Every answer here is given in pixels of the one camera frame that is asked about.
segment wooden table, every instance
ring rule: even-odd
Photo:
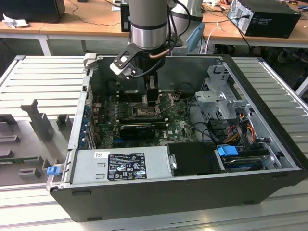
[[[112,5],[104,0],[90,0],[79,3],[77,0],[64,0],[65,14],[57,24],[30,23],[30,27],[10,29],[0,24],[0,37],[38,39],[45,55],[52,55],[49,48],[50,39],[81,40],[83,50],[86,50],[86,40],[126,41],[128,33],[121,32],[120,12],[111,11]],[[95,24],[109,24],[112,26],[88,24],[80,19]],[[218,12],[206,12],[204,22],[225,20],[226,17]],[[210,44],[245,45],[237,28],[232,22],[219,24],[222,30],[215,30],[211,36]],[[204,36],[207,38],[216,24],[206,24]],[[299,20],[289,38],[262,38],[245,37],[252,46],[274,47],[308,47],[308,20]]]
[[[222,13],[206,12],[203,16],[203,22],[223,21],[227,18]],[[220,23],[222,30],[216,29],[210,38],[212,44],[228,44],[228,45],[245,45],[240,32],[231,22]],[[210,32],[216,27],[216,24],[205,24],[203,35],[207,38]],[[253,46],[268,47],[308,47],[308,13],[303,13],[302,18],[296,24],[289,38],[266,38],[266,37],[245,37],[247,42]]]

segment electronic device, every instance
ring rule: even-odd
[[[113,60],[85,60],[66,160],[47,170],[48,190],[72,220],[258,204],[308,176],[308,160],[257,92],[262,86],[249,82],[264,70],[257,60],[166,57],[155,106],[143,103],[143,79],[109,71]]]
[[[288,38],[301,14],[275,0],[234,0],[228,18],[245,36]]]
[[[13,19],[58,23],[65,12],[63,0],[1,0],[0,19],[3,14]]]
[[[121,0],[121,31],[130,31],[130,16],[129,16],[129,2],[128,0]]]

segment motherboard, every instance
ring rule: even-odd
[[[109,97],[98,104],[95,131],[98,148],[164,146],[196,141],[187,118],[187,100],[164,93],[155,107]]]

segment power supply label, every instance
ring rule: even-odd
[[[109,155],[107,178],[110,181],[146,178],[144,153]]]

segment floor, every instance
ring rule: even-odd
[[[119,54],[126,46],[126,42],[118,41],[87,41],[88,52],[112,55]],[[51,50],[54,55],[84,55],[81,42],[78,40],[51,40]],[[245,57],[247,46],[237,46],[233,56]],[[308,64],[288,56],[287,64],[277,61],[281,48],[267,49],[264,58],[272,68],[291,86],[297,82]],[[0,40],[0,76],[16,55],[43,55],[40,44],[35,39],[7,38]]]

